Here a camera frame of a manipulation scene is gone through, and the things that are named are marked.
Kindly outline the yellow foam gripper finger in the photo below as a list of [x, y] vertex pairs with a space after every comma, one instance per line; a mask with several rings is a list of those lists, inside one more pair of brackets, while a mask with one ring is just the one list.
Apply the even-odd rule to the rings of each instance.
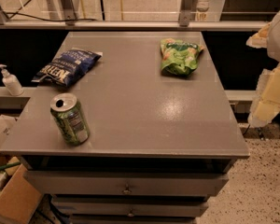
[[257, 33], [250, 36], [246, 44], [255, 49], [267, 48], [267, 38], [271, 24], [267, 23]]
[[256, 96], [250, 106], [248, 123], [253, 128], [264, 127], [280, 113], [280, 63], [259, 76]]

